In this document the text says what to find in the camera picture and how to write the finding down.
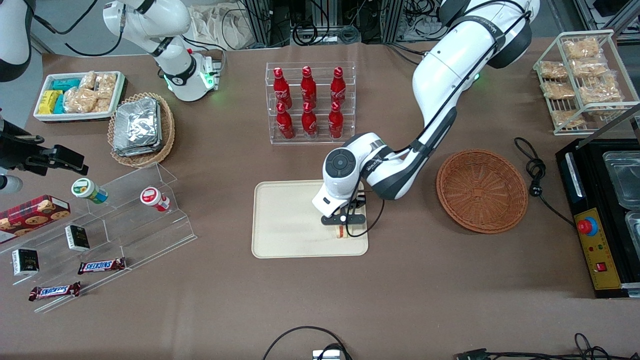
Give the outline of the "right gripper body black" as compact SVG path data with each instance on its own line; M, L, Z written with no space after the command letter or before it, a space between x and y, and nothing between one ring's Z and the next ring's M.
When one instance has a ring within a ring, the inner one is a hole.
M27 164L29 157L39 157L45 139L2 119L0 121L0 166L9 171L45 173L46 168Z

